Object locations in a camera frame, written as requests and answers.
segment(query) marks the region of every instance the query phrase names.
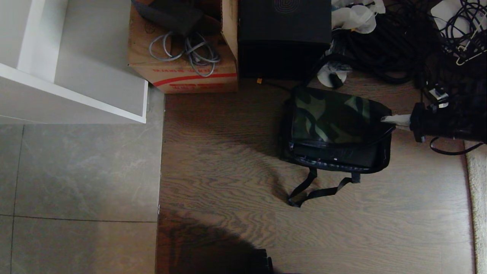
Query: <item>black strap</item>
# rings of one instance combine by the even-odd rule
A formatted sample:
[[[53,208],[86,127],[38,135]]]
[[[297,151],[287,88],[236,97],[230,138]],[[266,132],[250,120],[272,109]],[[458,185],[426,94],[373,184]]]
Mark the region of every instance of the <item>black strap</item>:
[[[344,187],[348,183],[353,183],[353,184],[360,183],[360,173],[352,173],[351,178],[350,177],[343,178],[343,180],[340,182],[340,184],[338,184],[337,187],[324,188],[324,189],[318,189],[312,191],[310,192],[310,194],[308,194],[308,196],[306,196],[306,198],[294,202],[292,198],[294,198],[296,195],[298,195],[299,193],[307,189],[316,177],[318,177],[318,171],[316,170],[316,168],[310,167],[308,178],[306,178],[304,182],[302,182],[297,188],[295,188],[291,193],[291,195],[289,196],[289,198],[287,199],[287,202],[290,206],[301,207],[301,205],[307,200],[323,197],[323,196],[335,195],[342,187]]]
[[[456,156],[456,155],[463,155],[463,154],[466,154],[466,153],[469,153],[470,151],[478,148],[479,146],[483,145],[484,143],[478,143],[474,146],[471,146],[465,150],[462,150],[462,151],[456,151],[456,152],[450,152],[450,151],[444,151],[444,150],[441,150],[441,149],[437,149],[435,147],[433,147],[433,143],[438,140],[440,137],[435,137],[433,139],[431,139],[431,142],[430,142],[430,148],[434,151],[434,152],[437,152],[439,154],[443,154],[443,155],[450,155],[450,156]]]

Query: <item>camouflage bag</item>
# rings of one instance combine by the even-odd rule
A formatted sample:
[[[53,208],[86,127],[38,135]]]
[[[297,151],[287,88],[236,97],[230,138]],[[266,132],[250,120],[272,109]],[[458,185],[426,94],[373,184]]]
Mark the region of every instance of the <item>camouflage bag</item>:
[[[330,196],[360,174],[375,173],[389,164],[393,124],[382,123],[391,110],[381,103],[334,91],[297,86],[285,104],[281,123],[281,159],[306,166],[308,178],[289,196],[291,206]],[[337,187],[312,191],[294,201],[318,176],[317,169],[350,172]]]

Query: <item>white shelf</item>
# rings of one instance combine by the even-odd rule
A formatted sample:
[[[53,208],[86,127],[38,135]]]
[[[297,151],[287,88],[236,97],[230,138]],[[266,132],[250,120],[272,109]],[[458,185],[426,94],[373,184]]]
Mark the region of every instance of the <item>white shelf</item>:
[[[69,0],[54,83],[142,115],[145,80],[127,66],[131,2]]]
[[[0,4],[0,63],[16,68],[32,0],[2,1]]]
[[[130,7],[128,0],[3,1],[0,123],[145,122],[148,82],[127,66]]]

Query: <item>coiled cable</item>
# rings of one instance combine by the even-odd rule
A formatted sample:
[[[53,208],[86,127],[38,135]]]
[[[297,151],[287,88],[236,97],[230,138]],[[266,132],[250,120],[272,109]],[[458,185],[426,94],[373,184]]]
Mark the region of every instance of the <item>coiled cable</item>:
[[[210,43],[200,33],[194,32],[192,35],[186,37],[184,41],[184,49],[176,55],[172,55],[171,53],[169,53],[166,47],[166,41],[168,37],[172,35],[174,35],[174,33],[172,31],[169,31],[166,34],[156,37],[150,43],[149,53],[153,58],[159,61],[169,62],[169,61],[174,61],[176,59],[179,59],[183,55],[187,55],[191,67],[198,75],[202,77],[208,77],[215,71],[216,63],[220,62],[221,57],[218,54],[218,52],[215,49],[213,49]],[[164,49],[164,52],[166,53],[167,56],[169,56],[169,58],[158,57],[152,51],[152,47],[154,46],[154,44],[161,39],[162,39],[162,47]],[[199,54],[197,52],[198,49],[205,50],[206,56],[202,56],[201,54]],[[211,69],[207,74],[201,73],[196,67],[196,66],[208,66],[208,65],[211,65]]]

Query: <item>white cloth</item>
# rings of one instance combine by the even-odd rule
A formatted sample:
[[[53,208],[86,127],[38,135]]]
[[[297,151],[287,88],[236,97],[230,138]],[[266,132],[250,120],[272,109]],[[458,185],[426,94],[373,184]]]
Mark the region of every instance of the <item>white cloth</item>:
[[[382,0],[333,0],[332,5],[337,10],[332,12],[332,29],[355,29],[358,33],[371,33],[377,23],[375,22],[376,13],[385,13],[386,8]]]

